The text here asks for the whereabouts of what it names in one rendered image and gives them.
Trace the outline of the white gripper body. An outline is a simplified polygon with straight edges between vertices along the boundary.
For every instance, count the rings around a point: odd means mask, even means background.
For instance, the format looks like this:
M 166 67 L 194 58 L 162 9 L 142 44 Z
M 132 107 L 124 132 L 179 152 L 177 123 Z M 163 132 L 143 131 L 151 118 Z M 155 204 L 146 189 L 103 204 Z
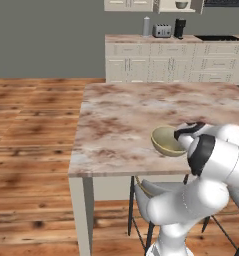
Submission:
M 204 122 L 183 123 L 175 129 L 174 138 L 187 150 L 194 139 L 201 134 L 204 127 Z

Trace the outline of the yellow-green bowl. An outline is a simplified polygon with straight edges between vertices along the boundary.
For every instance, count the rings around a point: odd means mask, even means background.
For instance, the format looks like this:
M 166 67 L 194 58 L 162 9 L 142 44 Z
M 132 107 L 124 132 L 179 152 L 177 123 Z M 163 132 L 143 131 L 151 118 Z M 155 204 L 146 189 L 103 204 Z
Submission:
M 151 133 L 153 147 L 162 155 L 168 157 L 179 157 L 186 153 L 186 150 L 174 138 L 174 127 L 160 126 Z

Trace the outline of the white dining counter base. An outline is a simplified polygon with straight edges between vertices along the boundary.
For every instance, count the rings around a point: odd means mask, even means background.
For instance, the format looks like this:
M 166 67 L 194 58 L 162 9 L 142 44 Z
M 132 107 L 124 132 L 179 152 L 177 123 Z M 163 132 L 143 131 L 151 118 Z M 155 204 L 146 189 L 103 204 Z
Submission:
M 77 232 L 79 255 L 92 256 L 94 202 L 105 200 L 125 200 L 130 193 L 128 182 L 131 176 L 155 176 L 166 181 L 175 175 L 183 176 L 187 170 L 140 170 L 127 166 L 86 169 L 72 166 L 69 168 L 69 187 Z

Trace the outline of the open cream cabinet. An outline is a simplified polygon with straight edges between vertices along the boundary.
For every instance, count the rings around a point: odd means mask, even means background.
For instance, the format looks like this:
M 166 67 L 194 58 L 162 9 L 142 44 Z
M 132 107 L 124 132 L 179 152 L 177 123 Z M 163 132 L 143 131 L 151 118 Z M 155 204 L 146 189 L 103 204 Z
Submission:
M 175 2 L 188 2 L 185 9 L 176 8 Z M 204 0 L 154 0 L 153 10 L 157 13 L 198 13 L 203 12 Z

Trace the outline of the cream lower cupboard run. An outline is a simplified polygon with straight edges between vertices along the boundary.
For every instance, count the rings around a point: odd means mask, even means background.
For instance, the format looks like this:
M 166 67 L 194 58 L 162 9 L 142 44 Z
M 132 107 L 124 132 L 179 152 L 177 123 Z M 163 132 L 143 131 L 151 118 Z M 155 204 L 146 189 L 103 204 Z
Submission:
M 108 83 L 239 84 L 239 35 L 232 41 L 194 35 L 182 39 L 107 35 L 105 68 Z

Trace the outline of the black hob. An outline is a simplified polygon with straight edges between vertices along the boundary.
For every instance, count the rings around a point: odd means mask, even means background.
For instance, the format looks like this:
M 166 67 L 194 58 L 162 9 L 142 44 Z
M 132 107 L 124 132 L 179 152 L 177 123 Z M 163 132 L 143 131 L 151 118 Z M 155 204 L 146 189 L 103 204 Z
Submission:
M 195 35 L 202 41 L 239 41 L 239 38 L 233 35 Z

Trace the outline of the black coffee machine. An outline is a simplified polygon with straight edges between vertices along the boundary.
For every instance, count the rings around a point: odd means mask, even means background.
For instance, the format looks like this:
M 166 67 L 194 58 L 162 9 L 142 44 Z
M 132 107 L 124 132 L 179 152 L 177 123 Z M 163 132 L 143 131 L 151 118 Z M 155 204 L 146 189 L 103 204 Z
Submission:
M 185 19 L 178 18 L 175 21 L 175 28 L 174 28 L 174 37 L 175 38 L 178 38 L 180 40 L 183 39 L 183 30 L 184 30 L 185 26 L 186 26 Z

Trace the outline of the silver toaster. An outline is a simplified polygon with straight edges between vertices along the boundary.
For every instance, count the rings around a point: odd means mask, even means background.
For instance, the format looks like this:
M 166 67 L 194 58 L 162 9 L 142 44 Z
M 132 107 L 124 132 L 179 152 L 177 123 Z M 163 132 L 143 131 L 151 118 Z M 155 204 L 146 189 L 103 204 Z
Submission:
M 152 35 L 155 38 L 170 38 L 172 28 L 168 24 L 155 24 L 152 29 Z

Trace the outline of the grey cylindrical canister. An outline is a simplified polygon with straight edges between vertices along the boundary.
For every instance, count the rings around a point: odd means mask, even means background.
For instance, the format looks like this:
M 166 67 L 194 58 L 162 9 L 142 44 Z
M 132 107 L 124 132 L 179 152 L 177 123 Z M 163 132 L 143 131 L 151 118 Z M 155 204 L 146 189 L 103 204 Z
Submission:
M 143 33 L 142 33 L 143 37 L 149 36 L 149 27 L 150 27 L 150 18 L 148 16 L 146 16 L 143 19 Z

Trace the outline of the dark range hood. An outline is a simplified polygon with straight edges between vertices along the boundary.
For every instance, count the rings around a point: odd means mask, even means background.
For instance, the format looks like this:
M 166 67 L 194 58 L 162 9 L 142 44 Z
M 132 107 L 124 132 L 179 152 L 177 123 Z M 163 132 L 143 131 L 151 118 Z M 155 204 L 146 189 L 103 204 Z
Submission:
M 213 8 L 233 7 L 233 8 L 237 8 L 237 7 L 239 7 L 239 0 L 204 0 L 204 7 L 213 7 Z

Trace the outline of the cream upper cupboards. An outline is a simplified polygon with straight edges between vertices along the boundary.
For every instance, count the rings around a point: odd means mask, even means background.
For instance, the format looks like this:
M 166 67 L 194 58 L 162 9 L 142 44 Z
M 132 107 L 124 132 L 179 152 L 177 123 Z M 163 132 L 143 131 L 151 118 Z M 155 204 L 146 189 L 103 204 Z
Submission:
M 153 0 L 104 0 L 105 11 L 152 12 Z

